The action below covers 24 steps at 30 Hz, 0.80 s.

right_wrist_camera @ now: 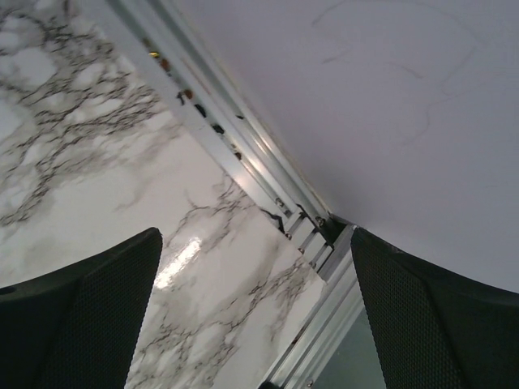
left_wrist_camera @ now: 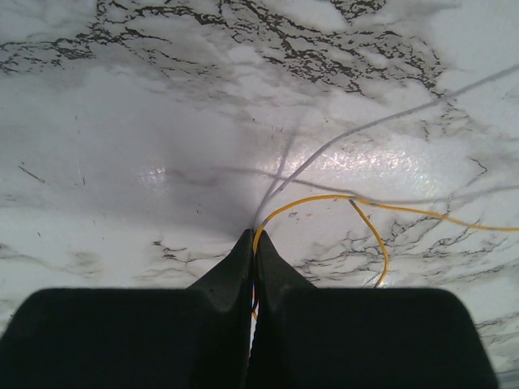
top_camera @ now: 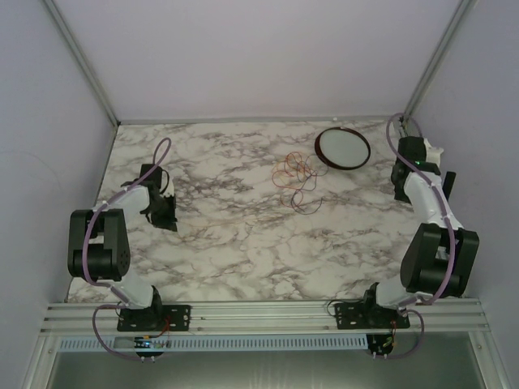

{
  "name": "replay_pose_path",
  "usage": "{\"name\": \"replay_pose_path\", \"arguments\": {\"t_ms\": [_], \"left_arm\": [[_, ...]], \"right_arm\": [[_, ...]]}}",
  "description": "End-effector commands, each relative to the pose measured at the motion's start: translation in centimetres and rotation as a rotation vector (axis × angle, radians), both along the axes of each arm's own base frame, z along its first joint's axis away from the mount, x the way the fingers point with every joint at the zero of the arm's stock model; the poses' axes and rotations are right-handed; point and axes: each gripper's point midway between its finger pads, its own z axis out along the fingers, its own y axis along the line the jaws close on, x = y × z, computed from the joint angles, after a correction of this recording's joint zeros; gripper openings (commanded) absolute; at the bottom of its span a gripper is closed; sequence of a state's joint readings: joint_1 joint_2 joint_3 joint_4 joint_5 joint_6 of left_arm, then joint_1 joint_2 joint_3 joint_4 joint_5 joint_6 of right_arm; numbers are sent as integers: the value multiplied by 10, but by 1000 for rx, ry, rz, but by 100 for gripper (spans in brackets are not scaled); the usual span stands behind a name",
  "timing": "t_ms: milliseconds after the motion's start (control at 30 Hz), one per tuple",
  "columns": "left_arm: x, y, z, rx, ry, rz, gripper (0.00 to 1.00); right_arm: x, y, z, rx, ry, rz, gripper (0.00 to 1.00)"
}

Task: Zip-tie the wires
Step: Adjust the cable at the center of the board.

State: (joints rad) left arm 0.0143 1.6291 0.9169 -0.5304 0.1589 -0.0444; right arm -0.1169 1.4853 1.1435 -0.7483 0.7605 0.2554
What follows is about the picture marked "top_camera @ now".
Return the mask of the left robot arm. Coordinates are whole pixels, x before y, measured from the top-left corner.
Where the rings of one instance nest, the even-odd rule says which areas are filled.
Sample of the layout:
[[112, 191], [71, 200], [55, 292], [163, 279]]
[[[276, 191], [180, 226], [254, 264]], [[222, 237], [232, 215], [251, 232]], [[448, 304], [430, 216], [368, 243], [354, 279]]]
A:
[[174, 308], [131, 269], [127, 222], [135, 216], [157, 229], [178, 231], [174, 184], [162, 167], [141, 165], [139, 177], [122, 184], [114, 200], [71, 213], [67, 268], [72, 277], [107, 288], [118, 299], [119, 331], [169, 330]]

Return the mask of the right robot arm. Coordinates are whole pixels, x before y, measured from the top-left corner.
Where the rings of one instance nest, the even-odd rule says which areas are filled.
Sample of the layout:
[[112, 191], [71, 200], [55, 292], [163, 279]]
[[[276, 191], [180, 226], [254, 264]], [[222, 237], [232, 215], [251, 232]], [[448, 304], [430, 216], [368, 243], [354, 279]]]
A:
[[405, 327], [407, 306], [461, 297], [479, 247], [478, 234], [466, 229], [449, 206], [457, 175], [440, 173], [441, 153], [417, 136], [400, 139], [393, 150], [395, 198], [412, 206], [419, 227], [399, 275], [373, 284], [364, 294], [362, 313], [369, 328]]

